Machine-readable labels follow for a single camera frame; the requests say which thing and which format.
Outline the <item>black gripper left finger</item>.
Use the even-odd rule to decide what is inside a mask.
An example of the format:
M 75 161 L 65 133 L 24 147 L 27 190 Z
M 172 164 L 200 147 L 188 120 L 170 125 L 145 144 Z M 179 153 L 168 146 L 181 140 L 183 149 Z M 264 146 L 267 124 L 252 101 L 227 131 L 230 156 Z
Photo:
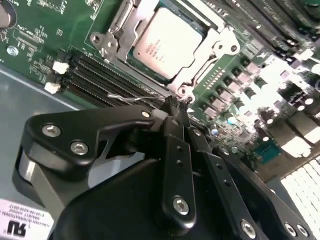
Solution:
M 134 104 L 32 116 L 13 185 L 58 223 L 72 200 L 138 162 L 188 160 L 193 172 L 181 103 L 169 96 L 154 111 Z

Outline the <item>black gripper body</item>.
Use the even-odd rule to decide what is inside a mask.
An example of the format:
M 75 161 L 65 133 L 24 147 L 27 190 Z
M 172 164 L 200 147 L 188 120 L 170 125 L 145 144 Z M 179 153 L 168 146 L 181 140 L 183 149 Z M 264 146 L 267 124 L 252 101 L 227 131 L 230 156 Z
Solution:
M 143 160 L 71 201 L 58 240 L 232 240 L 214 190 L 189 160 Z

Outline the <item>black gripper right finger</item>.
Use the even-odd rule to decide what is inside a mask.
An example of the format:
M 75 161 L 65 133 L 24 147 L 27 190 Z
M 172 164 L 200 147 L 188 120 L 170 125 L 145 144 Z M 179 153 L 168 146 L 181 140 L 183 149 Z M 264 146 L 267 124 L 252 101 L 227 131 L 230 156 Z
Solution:
M 191 165 L 200 202 L 201 225 L 214 240 L 313 240 L 306 223 L 233 153 L 211 147 L 204 132 L 191 124 L 188 102 L 180 111 L 187 127 Z

